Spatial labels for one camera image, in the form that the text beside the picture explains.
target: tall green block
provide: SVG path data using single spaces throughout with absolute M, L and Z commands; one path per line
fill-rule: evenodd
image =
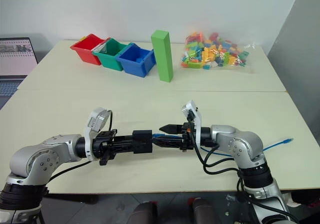
M 151 35 L 153 51 L 160 80 L 170 82 L 174 76 L 169 32 L 156 30 Z

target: blue bin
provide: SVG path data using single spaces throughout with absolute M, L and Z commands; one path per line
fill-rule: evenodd
M 153 50 L 145 50 L 134 43 L 130 43 L 126 50 L 117 56 L 126 73 L 145 77 L 156 64 Z

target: white wall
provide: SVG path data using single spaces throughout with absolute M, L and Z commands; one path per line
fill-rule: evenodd
M 155 29 L 172 42 L 189 33 L 218 31 L 269 52 L 295 0 L 1 0 L 2 36 L 29 35 L 36 51 L 88 33 L 150 41 Z
M 268 58 L 320 144 L 319 9 L 296 0 Z

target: plastic bag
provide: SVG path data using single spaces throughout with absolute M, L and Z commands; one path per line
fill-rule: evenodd
M 243 51 L 229 40 L 223 40 L 216 32 L 208 39 L 202 32 L 194 32 L 186 38 L 185 44 L 181 63 L 184 68 L 209 70 L 239 69 L 247 66 L 249 52 Z

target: gray wall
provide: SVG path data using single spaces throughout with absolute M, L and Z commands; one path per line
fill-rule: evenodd
M 296 0 L 268 58 L 320 143 L 320 0 Z

